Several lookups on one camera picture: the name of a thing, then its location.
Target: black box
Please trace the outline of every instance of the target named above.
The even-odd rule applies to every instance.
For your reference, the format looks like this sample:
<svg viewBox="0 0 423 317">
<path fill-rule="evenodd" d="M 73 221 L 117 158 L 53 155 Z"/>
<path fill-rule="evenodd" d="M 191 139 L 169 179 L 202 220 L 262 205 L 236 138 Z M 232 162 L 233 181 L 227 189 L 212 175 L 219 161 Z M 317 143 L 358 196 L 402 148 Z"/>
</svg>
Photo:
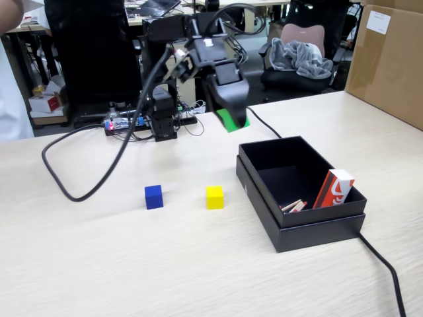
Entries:
<svg viewBox="0 0 423 317">
<path fill-rule="evenodd" d="M 332 168 L 301 137 L 239 145 L 237 176 L 278 252 L 357 237 L 367 199 L 356 188 L 342 205 L 312 209 Z M 302 212 L 280 210 L 298 199 Z"/>
</svg>

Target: pillow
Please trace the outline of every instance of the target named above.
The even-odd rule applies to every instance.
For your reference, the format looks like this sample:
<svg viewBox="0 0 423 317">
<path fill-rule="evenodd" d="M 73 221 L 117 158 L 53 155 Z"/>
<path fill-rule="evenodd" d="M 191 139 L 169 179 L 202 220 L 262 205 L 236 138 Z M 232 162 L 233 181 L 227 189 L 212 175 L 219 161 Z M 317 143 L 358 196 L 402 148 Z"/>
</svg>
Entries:
<svg viewBox="0 0 423 317">
<path fill-rule="evenodd" d="M 312 43 L 319 48 L 322 53 L 322 57 L 325 57 L 325 28 L 321 25 L 314 25 L 309 28 L 300 28 L 295 24 L 287 24 L 282 29 L 280 39 L 285 44 L 292 41 Z"/>
</svg>

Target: green block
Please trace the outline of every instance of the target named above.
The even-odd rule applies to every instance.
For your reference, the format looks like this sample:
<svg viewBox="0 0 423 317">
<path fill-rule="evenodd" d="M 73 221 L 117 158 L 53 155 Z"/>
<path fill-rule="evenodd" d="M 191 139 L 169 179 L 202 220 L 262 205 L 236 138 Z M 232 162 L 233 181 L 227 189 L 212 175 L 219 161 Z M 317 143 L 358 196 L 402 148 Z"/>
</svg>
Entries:
<svg viewBox="0 0 423 317">
<path fill-rule="evenodd" d="M 239 127 L 235 124 L 235 122 L 232 120 L 231 115 L 226 109 L 220 109 L 216 111 L 216 113 L 220 116 L 222 119 L 223 125 L 226 128 L 226 131 L 229 133 L 237 131 Z M 249 119 L 247 118 L 244 127 L 248 127 L 250 125 Z"/>
</svg>

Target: desk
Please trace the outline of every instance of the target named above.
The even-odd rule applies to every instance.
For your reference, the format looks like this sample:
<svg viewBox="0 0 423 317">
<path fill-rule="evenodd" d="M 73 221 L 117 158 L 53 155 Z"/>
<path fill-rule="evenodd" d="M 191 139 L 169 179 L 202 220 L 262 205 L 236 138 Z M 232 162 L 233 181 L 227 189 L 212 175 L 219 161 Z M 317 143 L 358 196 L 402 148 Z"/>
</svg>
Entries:
<svg viewBox="0 0 423 317">
<path fill-rule="evenodd" d="M 194 11 L 192 10 L 192 8 L 190 7 L 182 7 L 179 8 L 179 10 L 181 10 L 182 12 L 184 12 L 185 15 L 191 15 L 192 13 L 194 13 Z M 143 20 L 148 19 L 151 17 L 139 17 L 136 16 L 135 20 L 129 20 L 128 23 L 130 26 L 137 26 L 137 25 L 142 25 L 143 24 Z M 43 26 L 40 26 L 39 24 L 35 24 L 35 25 L 30 25 L 30 27 L 28 26 L 18 26 L 17 28 L 9 31 L 8 33 L 17 33 L 17 32 L 30 32 L 31 31 L 44 31 L 45 28 Z"/>
<path fill-rule="evenodd" d="M 350 0 L 351 3 L 361 3 L 362 0 Z M 232 3 L 246 3 L 247 5 L 254 5 L 255 7 L 267 7 L 267 6 L 280 6 L 280 5 L 289 5 L 290 0 L 244 0 L 244 1 L 234 1 L 234 0 L 220 0 L 219 7 L 225 7 Z M 197 0 L 197 5 L 205 5 L 206 0 Z M 254 32 L 254 20 L 255 14 L 249 10 L 244 10 L 245 15 L 245 32 Z"/>
<path fill-rule="evenodd" d="M 192 14 L 194 11 L 190 7 L 183 7 L 180 8 L 184 14 Z M 136 17 L 134 20 L 129 20 L 129 26 L 139 26 L 143 24 L 143 20 L 150 18 L 150 17 Z M 30 73 L 30 70 L 28 69 L 27 65 L 29 65 L 29 60 L 26 52 L 22 50 L 21 45 L 19 44 L 18 39 L 18 33 L 21 32 L 36 32 L 36 31 L 45 31 L 45 28 L 43 26 L 40 26 L 39 24 L 31 25 L 31 26 L 18 26 L 17 28 L 11 30 L 8 32 L 8 35 L 10 36 L 11 42 L 13 44 L 13 51 L 16 55 L 18 61 L 19 61 L 19 68 L 20 71 L 22 71 L 22 76 L 25 78 L 25 86 L 28 91 L 28 94 L 32 96 L 32 89 L 34 88 L 34 83 L 32 80 L 32 74 Z M 32 38 L 32 36 L 28 36 L 28 41 L 31 43 L 31 48 L 35 52 L 38 49 L 38 45 L 36 44 L 36 41 Z M 56 63 L 54 61 L 52 51 L 51 51 L 51 39 L 47 37 L 46 35 L 40 37 L 40 41 L 42 43 L 42 47 L 44 49 L 44 53 L 46 55 L 46 59 L 48 62 L 48 65 L 50 66 L 50 73 L 51 75 L 57 75 L 58 70 L 56 68 Z M 36 62 L 38 64 L 38 69 L 40 70 L 40 76 L 42 78 L 43 84 L 48 84 L 48 77 L 45 73 L 44 66 L 41 62 L 41 59 L 36 56 Z"/>
<path fill-rule="evenodd" d="M 423 311 L 423 132 L 345 92 L 255 106 L 356 177 L 364 236 L 397 270 L 408 316 Z M 275 253 L 235 174 L 238 144 L 274 135 L 252 115 L 228 134 L 213 114 L 193 137 L 130 143 L 92 198 L 72 203 L 42 163 L 57 135 L 0 144 L 0 316 L 398 316 L 391 275 L 358 240 Z M 188 126 L 193 133 L 201 127 Z M 48 153 L 73 195 L 121 143 L 84 131 Z M 146 210 L 161 184 L 165 207 Z M 225 208 L 206 209 L 221 185 Z"/>
</svg>

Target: wooden stick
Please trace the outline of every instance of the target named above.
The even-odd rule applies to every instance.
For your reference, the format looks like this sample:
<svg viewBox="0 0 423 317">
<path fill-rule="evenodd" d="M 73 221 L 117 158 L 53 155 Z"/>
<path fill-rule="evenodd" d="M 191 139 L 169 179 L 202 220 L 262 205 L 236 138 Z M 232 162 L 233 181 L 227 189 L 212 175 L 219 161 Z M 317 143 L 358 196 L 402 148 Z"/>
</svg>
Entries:
<svg viewBox="0 0 423 317">
<path fill-rule="evenodd" d="M 307 206 L 307 202 L 305 202 L 305 203 L 303 203 L 303 205 L 299 206 L 297 212 L 303 210 L 305 206 Z"/>
<path fill-rule="evenodd" d="M 291 209 L 291 211 L 289 213 L 295 213 L 298 210 L 299 206 L 301 206 L 302 204 L 303 204 L 303 202 L 300 200 L 299 203 L 297 205 L 295 205 L 295 207 L 293 209 Z"/>
<path fill-rule="evenodd" d="M 297 201 L 294 201 L 293 203 L 290 203 L 288 206 L 282 208 L 282 211 L 288 210 L 289 208 L 292 208 L 293 206 L 296 206 L 300 201 L 301 201 L 301 199 L 298 199 Z"/>
</svg>

